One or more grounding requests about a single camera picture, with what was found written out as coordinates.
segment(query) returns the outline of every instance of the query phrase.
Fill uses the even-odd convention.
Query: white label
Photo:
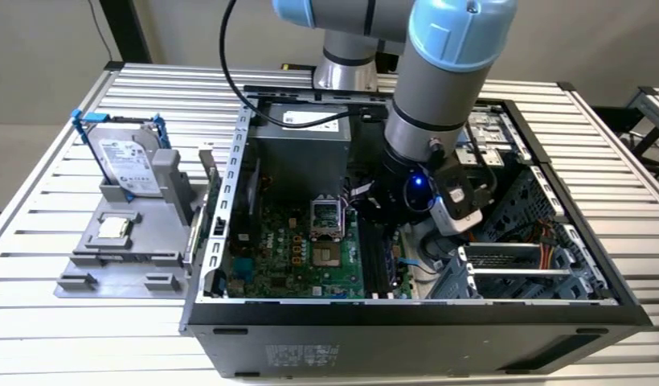
[[[465,198],[465,194],[462,193],[462,189],[458,187],[454,188],[452,191],[449,191],[448,195],[450,196],[450,200],[454,203],[458,203]]]
[[[337,344],[268,344],[267,364],[276,368],[333,367],[339,357]]]
[[[315,111],[287,111],[283,115],[283,122],[291,124],[308,123],[317,121],[319,119],[331,117],[335,113],[319,113]],[[320,131],[324,133],[339,133],[339,121],[333,120],[321,125],[307,127],[305,129],[291,129],[283,127],[284,130],[305,130],[305,131]]]
[[[160,194],[144,147],[132,141],[101,139],[99,145],[119,186],[135,195]]]

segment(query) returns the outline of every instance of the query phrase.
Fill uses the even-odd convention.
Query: metal case frame
[[[256,99],[281,101],[347,103],[351,100],[384,105],[391,99],[391,95],[379,92],[252,87],[245,91]],[[181,321],[183,328],[200,340],[221,376],[548,373],[650,326],[514,103],[480,102],[498,104],[508,113],[565,217],[610,284],[617,305],[588,306],[576,302],[557,306],[541,301],[480,304],[441,300],[405,306],[392,299],[249,302],[204,297],[203,290],[212,280],[208,275],[223,263],[228,237],[228,203],[233,201],[251,119],[251,111],[241,108],[204,267],[193,276],[200,282],[189,286]]]

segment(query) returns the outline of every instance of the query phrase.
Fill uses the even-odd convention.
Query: motherboard
[[[261,237],[255,251],[233,256],[228,281],[231,298],[336,298],[364,299],[363,265],[357,213],[337,206],[343,221],[343,238],[317,237],[311,229],[339,228],[329,218],[328,200],[313,205],[273,203],[263,205]],[[404,256],[400,239],[392,247],[392,258]],[[401,278],[392,294],[411,298],[409,274],[401,267]]]

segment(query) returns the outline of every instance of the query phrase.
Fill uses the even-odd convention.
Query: slotted aluminum surface
[[[308,87],[308,72],[236,71],[239,84]],[[384,76],[391,91],[395,76]],[[273,384],[659,385],[659,191],[641,166],[584,106],[552,83],[488,81],[485,98],[518,109],[636,296],[653,331],[549,376],[269,380]],[[204,183],[196,148],[212,144],[219,165],[239,102],[216,69],[128,64],[104,72],[83,109],[168,121],[181,170]],[[57,299],[55,279],[96,207],[99,172],[67,124],[0,216],[0,384],[216,384],[209,359],[177,333],[181,301]]]

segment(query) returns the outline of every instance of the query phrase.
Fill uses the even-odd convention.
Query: chip
[[[341,266],[339,243],[317,241],[312,243],[312,265],[316,267]]]
[[[272,287],[283,288],[287,286],[287,278],[285,277],[271,277],[269,284]]]

